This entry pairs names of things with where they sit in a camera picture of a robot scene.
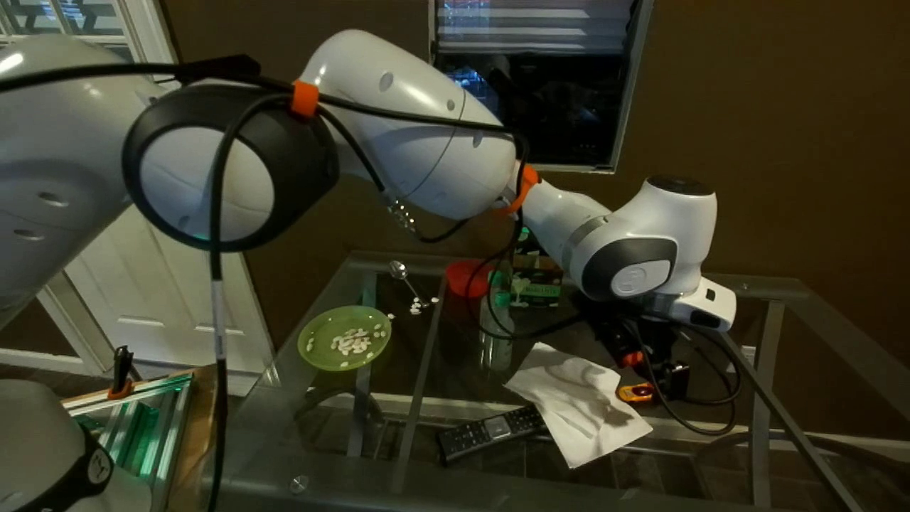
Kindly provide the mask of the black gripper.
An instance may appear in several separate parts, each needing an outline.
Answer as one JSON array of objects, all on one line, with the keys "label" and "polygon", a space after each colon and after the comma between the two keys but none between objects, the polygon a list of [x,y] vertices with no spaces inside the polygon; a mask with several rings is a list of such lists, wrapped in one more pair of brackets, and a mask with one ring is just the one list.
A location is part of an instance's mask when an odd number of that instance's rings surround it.
[{"label": "black gripper", "polygon": [[607,319],[596,338],[620,369],[651,382],[667,399],[687,399],[692,365],[674,356],[679,331],[657,319]]}]

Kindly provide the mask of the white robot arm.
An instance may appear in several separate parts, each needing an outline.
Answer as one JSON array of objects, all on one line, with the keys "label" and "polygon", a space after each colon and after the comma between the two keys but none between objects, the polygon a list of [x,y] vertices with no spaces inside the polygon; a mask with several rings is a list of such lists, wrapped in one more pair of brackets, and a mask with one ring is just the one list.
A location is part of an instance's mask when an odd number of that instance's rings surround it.
[{"label": "white robot arm", "polygon": [[725,331],[736,295],[704,275],[718,193],[651,177],[617,210],[546,183],[480,100],[361,28],[293,83],[250,56],[126,62],[64,35],[3,49],[0,309],[18,315],[122,210],[197,249],[253,249],[338,177],[466,221],[517,215],[588,301]]}]

